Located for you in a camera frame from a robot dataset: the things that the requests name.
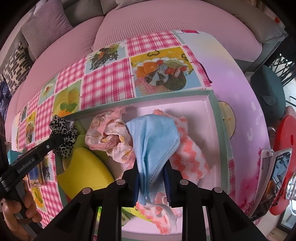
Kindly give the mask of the black white patterned cushion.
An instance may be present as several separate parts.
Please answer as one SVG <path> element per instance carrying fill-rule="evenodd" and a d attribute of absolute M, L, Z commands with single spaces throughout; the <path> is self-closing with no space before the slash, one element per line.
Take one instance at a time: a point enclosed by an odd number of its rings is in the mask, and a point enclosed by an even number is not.
<path fill-rule="evenodd" d="M 29 52 L 23 47 L 22 42 L 19 42 L 2 72 L 11 95 L 14 95 L 18 87 L 25 81 L 32 65 Z"/>

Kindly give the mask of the red stool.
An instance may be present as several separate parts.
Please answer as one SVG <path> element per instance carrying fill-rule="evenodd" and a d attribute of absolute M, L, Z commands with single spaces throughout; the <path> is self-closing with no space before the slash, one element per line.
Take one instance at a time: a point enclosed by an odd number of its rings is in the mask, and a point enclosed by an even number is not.
<path fill-rule="evenodd" d="M 295 118 L 293 116 L 288 115 L 280 122 L 273 150 L 285 151 L 276 158 L 274 178 L 281 187 L 269 210 L 272 215 L 280 215 L 289 205 L 290 200 L 286 197 L 287 186 L 295 173 Z"/>

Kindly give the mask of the lime green cloth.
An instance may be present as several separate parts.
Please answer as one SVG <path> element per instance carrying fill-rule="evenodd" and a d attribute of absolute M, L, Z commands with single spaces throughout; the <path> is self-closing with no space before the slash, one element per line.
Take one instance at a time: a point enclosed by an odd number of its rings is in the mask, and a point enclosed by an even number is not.
<path fill-rule="evenodd" d="M 109 156 L 107 156 L 107 153 L 104 151 L 99 150 L 91 150 L 88 144 L 85 143 L 85 136 L 86 136 L 86 130 L 82 126 L 81 122 L 76 120 L 74 121 L 74 126 L 77 128 L 78 136 L 76 139 L 76 142 L 74 144 L 74 148 L 76 149 L 78 147 L 84 147 L 88 150 L 90 150 L 95 156 L 97 156 L 105 165 L 107 165 Z"/>

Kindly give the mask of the leopard print scrunchie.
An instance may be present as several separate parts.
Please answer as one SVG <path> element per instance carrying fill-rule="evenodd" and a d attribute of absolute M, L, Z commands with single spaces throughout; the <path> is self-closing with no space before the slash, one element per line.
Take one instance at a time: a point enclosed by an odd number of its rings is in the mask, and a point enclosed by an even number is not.
<path fill-rule="evenodd" d="M 62 141 L 59 146 L 53 149 L 53 153 L 63 159 L 69 158 L 78 137 L 77 128 L 74 125 L 69 127 L 67 121 L 58 115 L 53 116 L 49 126 L 50 137 L 59 135 L 59 139 Z"/>

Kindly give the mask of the pink white chevron towel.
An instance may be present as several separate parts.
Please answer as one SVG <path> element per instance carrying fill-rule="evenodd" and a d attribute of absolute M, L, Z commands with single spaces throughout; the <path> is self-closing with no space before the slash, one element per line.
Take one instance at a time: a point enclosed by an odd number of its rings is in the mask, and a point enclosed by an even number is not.
<path fill-rule="evenodd" d="M 155 109 L 153 114 L 172 118 L 180 136 L 180 145 L 170 157 L 173 169 L 180 171 L 182 177 L 197 184 L 199 180 L 210 173 L 210 168 L 199 146 L 188 134 L 188 121 L 184 116 L 174 117 L 160 109 Z M 177 230 L 177 218 L 182 215 L 181 208 L 170 208 L 164 187 L 157 192 L 152 204 L 142 205 L 136 203 L 135 208 L 147 220 L 154 223 L 162 235 L 168 235 Z"/>

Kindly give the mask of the green tissue pack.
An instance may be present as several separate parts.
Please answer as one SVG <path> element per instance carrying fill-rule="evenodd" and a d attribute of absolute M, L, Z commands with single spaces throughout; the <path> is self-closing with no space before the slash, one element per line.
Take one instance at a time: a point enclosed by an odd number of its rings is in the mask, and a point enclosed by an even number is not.
<path fill-rule="evenodd" d="M 99 221 L 100 221 L 101 212 L 102 212 L 102 207 L 99 206 L 98 207 L 97 218 L 96 218 L 96 225 L 97 226 L 98 226 Z M 147 220 L 145 218 L 145 216 L 142 215 L 140 213 L 140 211 L 138 209 L 136 209 L 135 207 L 134 208 L 123 207 L 121 209 L 121 226 L 125 226 L 131 220 L 132 216 L 142 218 L 143 220 Z"/>

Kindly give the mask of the yellow green sponge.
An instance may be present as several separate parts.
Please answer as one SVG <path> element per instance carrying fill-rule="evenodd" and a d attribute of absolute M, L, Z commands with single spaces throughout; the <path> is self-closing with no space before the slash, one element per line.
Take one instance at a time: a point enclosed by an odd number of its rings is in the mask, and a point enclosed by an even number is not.
<path fill-rule="evenodd" d="M 68 168 L 57 176 L 64 193 L 73 199 L 82 189 L 98 190 L 114 182 L 105 164 L 90 150 L 79 147 L 73 151 Z"/>

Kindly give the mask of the purple grey cushion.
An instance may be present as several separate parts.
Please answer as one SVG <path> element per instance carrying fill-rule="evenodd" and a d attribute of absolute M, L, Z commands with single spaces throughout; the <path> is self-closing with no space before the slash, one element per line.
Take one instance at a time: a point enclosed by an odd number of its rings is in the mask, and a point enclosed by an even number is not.
<path fill-rule="evenodd" d="M 22 26 L 21 31 L 35 59 L 60 37 L 72 30 L 62 1 L 47 1 Z"/>

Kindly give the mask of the light blue face mask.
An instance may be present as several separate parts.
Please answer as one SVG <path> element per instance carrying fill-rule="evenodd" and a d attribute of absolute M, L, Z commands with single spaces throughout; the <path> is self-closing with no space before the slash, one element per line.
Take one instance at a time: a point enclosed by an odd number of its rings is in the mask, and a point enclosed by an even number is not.
<path fill-rule="evenodd" d="M 172 118 L 147 114 L 126 123 L 132 137 L 139 173 L 138 202 L 152 204 L 163 187 L 162 170 L 180 145 L 180 136 Z"/>

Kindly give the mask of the teal round stool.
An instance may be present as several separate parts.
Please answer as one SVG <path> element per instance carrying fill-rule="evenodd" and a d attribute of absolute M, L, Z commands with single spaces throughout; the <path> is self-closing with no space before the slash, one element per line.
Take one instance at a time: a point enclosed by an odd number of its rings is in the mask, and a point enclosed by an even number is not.
<path fill-rule="evenodd" d="M 262 65 L 251 76 L 250 82 L 266 124 L 271 126 L 285 114 L 285 93 L 281 81 L 272 69 Z"/>

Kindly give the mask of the pink patterned cloth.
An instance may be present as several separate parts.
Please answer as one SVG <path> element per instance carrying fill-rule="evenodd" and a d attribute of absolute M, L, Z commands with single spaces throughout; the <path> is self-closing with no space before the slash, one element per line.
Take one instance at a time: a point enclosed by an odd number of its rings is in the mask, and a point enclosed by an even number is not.
<path fill-rule="evenodd" d="M 104 151 L 118 163 L 132 166 L 135 153 L 132 137 L 123 121 L 125 108 L 115 108 L 95 116 L 85 136 L 91 150 Z"/>

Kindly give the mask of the teal plastic toy box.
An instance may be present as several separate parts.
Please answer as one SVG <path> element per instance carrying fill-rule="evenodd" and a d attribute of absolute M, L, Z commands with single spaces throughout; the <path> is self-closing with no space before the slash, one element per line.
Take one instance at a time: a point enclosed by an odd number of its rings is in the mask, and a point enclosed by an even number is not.
<path fill-rule="evenodd" d="M 17 151 L 14 151 L 14 150 L 8 150 L 7 157 L 8 157 L 9 164 L 12 164 L 20 156 L 22 156 L 21 152 L 17 152 Z"/>

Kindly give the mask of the grey sofa pink cover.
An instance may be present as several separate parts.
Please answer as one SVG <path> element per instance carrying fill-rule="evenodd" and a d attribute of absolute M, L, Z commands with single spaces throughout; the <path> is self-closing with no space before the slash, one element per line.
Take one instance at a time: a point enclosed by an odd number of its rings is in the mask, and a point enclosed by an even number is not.
<path fill-rule="evenodd" d="M 7 141 L 11 140 L 13 119 L 38 89 L 63 68 L 106 45 L 161 31 L 202 31 L 215 37 L 242 71 L 254 71 L 288 36 L 274 18 L 246 1 L 62 1 L 73 29 L 35 59 L 21 28 L 46 2 L 39 1 L 19 21 L 18 33 L 1 58 L 4 81 L 4 66 L 19 42 L 33 62 L 8 106 Z"/>

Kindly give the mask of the white tray teal rim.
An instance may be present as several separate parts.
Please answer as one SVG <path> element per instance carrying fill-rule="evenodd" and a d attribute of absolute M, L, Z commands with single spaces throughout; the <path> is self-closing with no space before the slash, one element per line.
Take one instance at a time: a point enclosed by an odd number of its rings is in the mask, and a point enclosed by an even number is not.
<path fill-rule="evenodd" d="M 163 221 L 164 233 L 152 222 L 138 217 L 123 230 L 125 237 L 136 240 L 180 240 L 181 208 L 166 203 L 161 170 L 166 161 L 185 179 L 202 188 L 221 187 L 229 192 L 228 163 L 233 158 L 223 114 L 210 89 L 191 89 L 126 99 L 82 110 L 66 116 L 80 121 L 90 130 L 96 116 L 106 117 L 122 108 L 131 145 L 140 167 L 139 199 L 142 209 L 152 219 Z"/>

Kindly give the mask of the blue crumpled clothes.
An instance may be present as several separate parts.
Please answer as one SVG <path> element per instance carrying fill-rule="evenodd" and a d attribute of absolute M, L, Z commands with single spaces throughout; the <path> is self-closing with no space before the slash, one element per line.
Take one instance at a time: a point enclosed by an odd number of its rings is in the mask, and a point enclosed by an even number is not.
<path fill-rule="evenodd" d="M 10 104 L 11 100 L 11 93 L 9 90 L 9 87 L 5 81 L 1 82 L 1 92 L 0 92 L 0 111 L 1 111 L 1 117 L 3 120 L 6 120 L 6 115 L 8 111 L 8 106 Z"/>

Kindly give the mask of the pink checkered tablecloth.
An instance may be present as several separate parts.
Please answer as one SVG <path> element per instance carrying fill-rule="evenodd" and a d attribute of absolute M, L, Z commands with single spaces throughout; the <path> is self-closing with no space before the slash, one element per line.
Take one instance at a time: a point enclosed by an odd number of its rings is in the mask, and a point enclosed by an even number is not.
<path fill-rule="evenodd" d="M 12 128 L 18 149 L 50 133 L 59 113 L 72 114 L 123 100 L 147 100 L 189 90 L 212 90 L 228 130 L 232 156 L 221 159 L 221 183 L 247 214 L 255 209 L 260 154 L 269 147 L 265 117 L 253 89 L 230 54 L 212 36 L 192 30 L 141 35 L 108 45 L 116 59 L 92 67 L 92 54 L 70 65 L 69 35 L 51 45 L 17 95 Z"/>

